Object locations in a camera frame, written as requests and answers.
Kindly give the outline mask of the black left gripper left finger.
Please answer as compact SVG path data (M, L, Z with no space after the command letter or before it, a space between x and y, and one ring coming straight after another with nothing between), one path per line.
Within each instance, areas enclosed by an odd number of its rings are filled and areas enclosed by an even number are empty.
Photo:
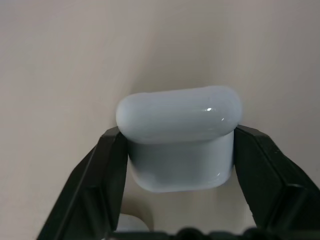
M106 240L118 225L127 163L127 139L108 129L71 172L37 238Z

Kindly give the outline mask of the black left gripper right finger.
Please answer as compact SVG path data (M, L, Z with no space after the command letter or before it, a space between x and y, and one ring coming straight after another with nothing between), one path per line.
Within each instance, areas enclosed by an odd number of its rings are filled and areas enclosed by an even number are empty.
M265 133L234 130L237 179L259 229L284 240L320 238L320 189Z

